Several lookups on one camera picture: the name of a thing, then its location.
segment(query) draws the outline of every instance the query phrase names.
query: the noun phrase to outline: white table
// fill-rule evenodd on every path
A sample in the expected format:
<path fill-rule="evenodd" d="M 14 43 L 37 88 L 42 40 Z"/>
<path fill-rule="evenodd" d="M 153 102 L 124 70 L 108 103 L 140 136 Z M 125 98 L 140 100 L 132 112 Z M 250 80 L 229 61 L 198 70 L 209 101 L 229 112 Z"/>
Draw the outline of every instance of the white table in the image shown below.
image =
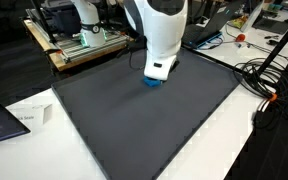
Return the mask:
<path fill-rule="evenodd" d="M 232 52 L 224 45 L 212 53 L 209 51 L 213 57 L 229 59 L 232 64 L 241 62 L 240 57 Z M 223 179 L 252 132 L 252 116 L 261 101 L 238 86 L 159 179 Z M 0 180 L 105 179 L 51 89 L 11 107 L 18 104 L 52 104 L 48 114 L 50 119 L 43 126 L 33 127 L 31 134 L 0 142 Z"/>
<path fill-rule="evenodd" d="M 285 19 L 288 19 L 288 12 L 286 11 L 280 11 L 279 17 L 275 18 L 275 20 L 277 21 L 284 21 Z M 229 36 L 226 33 L 225 26 L 222 28 L 221 31 L 223 33 L 225 42 L 234 40 L 233 37 Z M 270 33 L 270 32 L 259 30 L 259 29 L 254 29 L 254 28 L 250 28 L 246 33 L 242 33 L 239 29 L 233 28 L 230 26 L 227 26 L 227 32 L 232 34 L 233 36 L 244 34 L 246 36 L 245 40 L 247 42 L 250 42 L 252 44 L 255 44 L 257 46 L 260 46 L 269 50 L 273 50 L 274 46 L 266 44 L 268 40 L 264 39 L 264 37 L 278 35 L 278 34 Z M 246 46 L 244 46 L 242 48 L 238 48 L 234 43 L 224 43 L 212 50 L 198 50 L 198 51 L 209 57 L 223 61 L 232 66 L 235 66 L 237 63 L 245 63 L 253 58 L 266 58 L 268 56 L 268 53 L 262 52 L 254 47 L 247 48 Z M 285 47 L 280 52 L 280 54 L 288 57 L 288 43 L 285 45 Z M 282 57 L 276 57 L 274 61 L 281 63 L 284 66 L 286 66 L 288 63 L 285 60 L 285 58 L 282 58 Z"/>

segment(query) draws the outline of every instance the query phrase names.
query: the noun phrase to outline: white device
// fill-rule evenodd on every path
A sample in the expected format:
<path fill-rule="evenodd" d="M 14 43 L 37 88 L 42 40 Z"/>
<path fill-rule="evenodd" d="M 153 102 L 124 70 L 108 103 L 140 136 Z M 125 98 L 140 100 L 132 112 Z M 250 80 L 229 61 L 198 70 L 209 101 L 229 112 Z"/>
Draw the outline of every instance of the white device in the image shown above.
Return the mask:
<path fill-rule="evenodd" d="M 81 18 L 80 39 L 84 47 L 98 47 L 105 43 L 105 33 L 100 27 L 97 8 L 90 0 L 71 0 Z"/>
<path fill-rule="evenodd" d="M 263 1 L 260 2 L 260 4 L 253 10 L 253 12 L 248 17 L 247 21 L 244 23 L 244 25 L 241 28 L 242 32 L 247 32 L 254 24 L 255 20 L 257 19 L 258 15 L 262 11 L 263 7 Z"/>
<path fill-rule="evenodd" d="M 131 26 L 147 39 L 146 77 L 166 81 L 177 60 L 187 18 L 187 0 L 124 0 Z"/>

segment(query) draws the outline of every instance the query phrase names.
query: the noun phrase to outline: gray mat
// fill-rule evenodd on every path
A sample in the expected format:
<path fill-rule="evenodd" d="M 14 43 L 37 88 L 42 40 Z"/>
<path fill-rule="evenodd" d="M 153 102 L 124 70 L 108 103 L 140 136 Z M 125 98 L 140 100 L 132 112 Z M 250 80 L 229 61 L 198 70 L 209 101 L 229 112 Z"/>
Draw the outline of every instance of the gray mat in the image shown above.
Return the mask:
<path fill-rule="evenodd" d="M 134 66 L 144 56 L 133 54 Z M 128 67 L 128 55 L 53 85 L 108 179 L 156 179 L 238 85 L 231 70 L 187 50 L 178 59 L 155 88 Z"/>

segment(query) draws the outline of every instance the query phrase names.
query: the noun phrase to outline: wooden table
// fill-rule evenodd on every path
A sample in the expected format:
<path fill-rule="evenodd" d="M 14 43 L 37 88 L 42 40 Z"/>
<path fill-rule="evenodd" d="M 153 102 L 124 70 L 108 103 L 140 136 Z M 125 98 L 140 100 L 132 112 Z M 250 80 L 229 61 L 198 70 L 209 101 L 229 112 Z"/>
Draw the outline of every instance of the wooden table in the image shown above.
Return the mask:
<path fill-rule="evenodd" d="M 32 21 L 27 19 L 27 20 L 23 20 L 23 24 L 25 26 L 25 28 L 27 29 L 27 31 L 29 31 L 29 33 L 36 39 L 36 41 L 40 44 L 40 46 L 42 47 L 43 51 L 52 49 L 52 45 L 50 42 L 48 42 L 42 35 L 42 33 L 32 24 Z M 110 49 L 104 49 L 103 51 L 99 51 L 96 54 L 93 54 L 91 56 L 87 56 L 81 60 L 78 61 L 71 61 L 69 63 L 65 63 L 63 61 L 63 59 L 57 55 L 56 53 L 52 53 L 49 55 L 49 60 L 51 61 L 51 63 L 56 67 L 56 69 L 58 71 L 64 71 L 66 69 L 75 67 L 77 65 L 80 65 L 82 63 L 85 63 L 87 61 L 99 58 L 101 56 L 104 56 L 106 54 L 110 54 L 112 52 L 121 50 L 123 48 L 125 48 L 126 42 L 125 44 L 122 45 L 117 45 L 114 46 Z"/>

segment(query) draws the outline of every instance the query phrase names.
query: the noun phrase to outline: blue object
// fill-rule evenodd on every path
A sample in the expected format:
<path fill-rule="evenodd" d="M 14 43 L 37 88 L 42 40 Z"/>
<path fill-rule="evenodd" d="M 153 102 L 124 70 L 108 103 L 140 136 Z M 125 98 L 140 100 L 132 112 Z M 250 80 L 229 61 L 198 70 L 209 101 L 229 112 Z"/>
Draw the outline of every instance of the blue object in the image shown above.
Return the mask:
<path fill-rule="evenodd" d="M 157 79 L 151 79 L 148 77 L 144 77 L 144 82 L 145 84 L 147 84 L 150 87 L 156 87 L 162 84 L 161 80 L 157 80 Z"/>

